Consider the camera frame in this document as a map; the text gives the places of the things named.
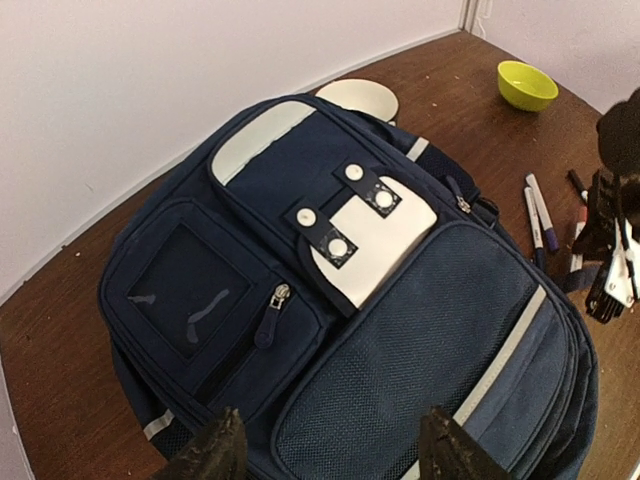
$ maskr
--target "yellow-green bowl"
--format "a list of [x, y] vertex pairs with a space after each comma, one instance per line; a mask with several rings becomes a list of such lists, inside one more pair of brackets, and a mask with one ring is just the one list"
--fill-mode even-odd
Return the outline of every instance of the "yellow-green bowl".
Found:
[[558, 86], [547, 74], [511, 60], [498, 65], [498, 88], [507, 102], [527, 112], [541, 112], [558, 96]]

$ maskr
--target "marker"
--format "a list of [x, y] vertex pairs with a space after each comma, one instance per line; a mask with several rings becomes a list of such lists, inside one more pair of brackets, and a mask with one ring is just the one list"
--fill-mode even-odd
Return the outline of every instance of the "marker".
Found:
[[[584, 225], [587, 223], [587, 207], [580, 207], [580, 213], [578, 214], [578, 223], [576, 223], [576, 236], [577, 240], [580, 234], [582, 233], [582, 229]], [[571, 267], [569, 268], [570, 272], [575, 272], [577, 270], [582, 270], [583, 258], [582, 255], [571, 255]]]
[[536, 200], [531, 187], [525, 187], [524, 199], [527, 202], [527, 211], [529, 212], [529, 221], [531, 222], [531, 235], [533, 236], [533, 247], [535, 248], [533, 261], [540, 270], [544, 271], [544, 244], [542, 243], [542, 232], [540, 231], [540, 219], [538, 217], [538, 210], [536, 209]]
[[544, 203], [544, 198], [542, 198], [542, 192], [538, 186], [538, 181], [533, 173], [527, 175], [525, 180], [527, 185], [533, 189], [533, 198], [535, 199], [536, 210], [538, 210], [538, 216], [540, 217], [540, 223], [542, 223], [544, 236], [547, 237], [549, 250], [551, 253], [555, 253], [560, 250], [560, 245], [558, 245], [558, 237], [556, 236], [556, 232], [553, 230], [553, 223], [551, 223], [549, 210], [547, 210], [547, 205]]
[[584, 203], [587, 203], [589, 201], [589, 192], [586, 188], [584, 188], [584, 184], [582, 183], [582, 180], [580, 180], [580, 177], [578, 176], [576, 171], [574, 169], [569, 170], [568, 177], [569, 180], [571, 180], [571, 183], [573, 183], [573, 186], [578, 191], [578, 195], [582, 197]]

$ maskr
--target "blue marker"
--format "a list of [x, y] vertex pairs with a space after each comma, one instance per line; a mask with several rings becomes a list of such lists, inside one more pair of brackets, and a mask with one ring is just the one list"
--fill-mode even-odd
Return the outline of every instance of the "blue marker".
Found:
[[538, 182], [533, 173], [530, 173], [525, 177], [527, 185], [531, 187], [533, 190], [533, 198], [535, 199], [536, 210], [538, 211], [538, 217], [540, 218], [540, 223], [542, 223], [542, 228], [544, 229], [544, 236], [547, 237], [547, 243], [549, 244], [549, 250], [551, 253], [555, 253], [560, 250], [560, 245], [558, 244], [558, 237], [556, 237], [556, 232], [553, 230], [553, 223], [551, 223], [551, 217], [549, 216], [549, 210], [547, 210], [547, 205], [544, 203], [544, 198], [542, 198], [542, 192], [540, 191], [540, 187], [538, 186]]
[[533, 247], [535, 248], [535, 256], [533, 258], [533, 261], [540, 270], [544, 271], [544, 244], [542, 243], [542, 232], [540, 231], [540, 219], [538, 218], [536, 201], [533, 195], [533, 189], [531, 187], [526, 187], [524, 189], [524, 199], [527, 202], [529, 221], [531, 222], [531, 234], [533, 235]]

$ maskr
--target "backpack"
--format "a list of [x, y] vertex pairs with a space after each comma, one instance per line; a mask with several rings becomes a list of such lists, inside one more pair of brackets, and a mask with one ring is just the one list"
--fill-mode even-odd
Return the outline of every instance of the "backpack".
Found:
[[424, 138], [308, 95], [250, 107], [168, 176], [99, 287], [167, 458], [225, 407], [258, 479], [419, 478], [441, 406], [515, 478], [575, 478], [597, 361], [580, 314]]

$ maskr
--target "wooden table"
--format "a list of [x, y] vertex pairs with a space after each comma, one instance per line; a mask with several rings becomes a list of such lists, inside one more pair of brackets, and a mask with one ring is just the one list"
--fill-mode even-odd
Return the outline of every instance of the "wooden table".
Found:
[[[496, 65], [508, 58], [459, 33], [348, 76], [394, 90], [400, 126], [467, 168], [500, 206], [505, 227], [527, 253], [532, 246], [522, 188], [525, 174], [535, 172], [562, 244], [550, 271], [561, 274], [580, 205], [565, 175], [575, 168], [589, 179], [598, 168], [599, 115], [564, 89], [540, 115], [515, 111], [496, 87]], [[39, 480], [143, 479], [163, 464], [114, 376], [96, 305], [96, 285], [115, 234], [156, 187], [157, 182], [94, 225], [0, 308], [2, 360]], [[582, 305], [584, 295], [575, 300]], [[639, 313], [608, 326], [587, 319], [600, 358], [601, 400], [584, 478], [626, 478], [640, 456]]]

